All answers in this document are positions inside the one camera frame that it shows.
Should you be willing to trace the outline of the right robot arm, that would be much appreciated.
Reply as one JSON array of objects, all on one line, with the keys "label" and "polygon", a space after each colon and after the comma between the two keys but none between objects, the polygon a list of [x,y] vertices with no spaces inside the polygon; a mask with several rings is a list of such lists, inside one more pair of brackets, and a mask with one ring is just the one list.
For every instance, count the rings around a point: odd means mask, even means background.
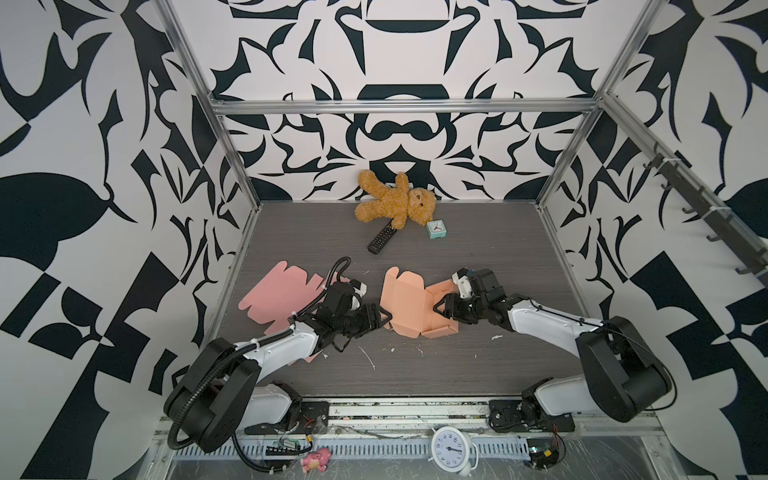
[{"label": "right robot arm", "polygon": [[486,321],[532,336],[580,361],[580,375],[545,379],[523,393],[520,410],[527,425],[535,418],[592,412],[626,423],[677,393],[666,365],[626,318],[585,318],[508,294],[489,269],[461,269],[451,281],[457,291],[436,301],[435,313],[462,324]]}]

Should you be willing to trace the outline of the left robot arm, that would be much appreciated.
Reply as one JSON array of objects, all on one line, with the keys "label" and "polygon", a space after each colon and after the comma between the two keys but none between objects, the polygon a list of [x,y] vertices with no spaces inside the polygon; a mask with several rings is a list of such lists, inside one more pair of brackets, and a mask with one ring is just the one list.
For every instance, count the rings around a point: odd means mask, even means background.
[{"label": "left robot arm", "polygon": [[268,424],[281,421],[294,402],[290,392],[279,387],[254,400],[257,384],[328,346],[341,352],[334,343],[339,335],[351,341],[392,320],[392,313],[362,297],[359,281],[337,281],[294,312],[289,327],[278,333],[239,343],[223,338],[208,343],[165,401],[164,414],[172,421],[169,448],[196,445],[210,453],[235,435],[247,410],[270,414],[263,419]]}]

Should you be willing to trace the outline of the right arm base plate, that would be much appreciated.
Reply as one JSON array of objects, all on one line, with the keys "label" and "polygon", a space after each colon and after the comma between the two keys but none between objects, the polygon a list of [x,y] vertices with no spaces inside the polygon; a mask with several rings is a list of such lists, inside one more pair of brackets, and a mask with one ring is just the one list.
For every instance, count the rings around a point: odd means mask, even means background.
[{"label": "right arm base plate", "polygon": [[531,401],[491,400],[488,406],[488,424],[496,433],[572,433],[576,430],[571,414],[550,416]]}]

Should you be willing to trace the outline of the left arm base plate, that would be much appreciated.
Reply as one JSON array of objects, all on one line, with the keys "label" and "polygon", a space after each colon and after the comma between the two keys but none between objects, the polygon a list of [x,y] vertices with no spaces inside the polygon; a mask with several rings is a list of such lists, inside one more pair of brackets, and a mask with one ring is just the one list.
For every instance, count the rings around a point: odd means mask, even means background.
[{"label": "left arm base plate", "polygon": [[293,403],[286,413],[274,422],[267,420],[246,420],[242,427],[246,435],[304,435],[327,424],[330,404],[326,401],[310,400]]}]

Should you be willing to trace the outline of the salmon cardboard box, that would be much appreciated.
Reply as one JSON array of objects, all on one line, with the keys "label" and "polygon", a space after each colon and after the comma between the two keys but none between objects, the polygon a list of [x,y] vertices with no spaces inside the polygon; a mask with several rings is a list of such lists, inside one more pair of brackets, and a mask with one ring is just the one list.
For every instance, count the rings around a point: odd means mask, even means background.
[{"label": "salmon cardboard box", "polygon": [[385,274],[380,300],[381,308],[392,314],[386,328],[411,339],[456,334],[459,323],[435,313],[433,307],[446,294],[457,292],[451,280],[426,287],[420,275],[391,267]]}]

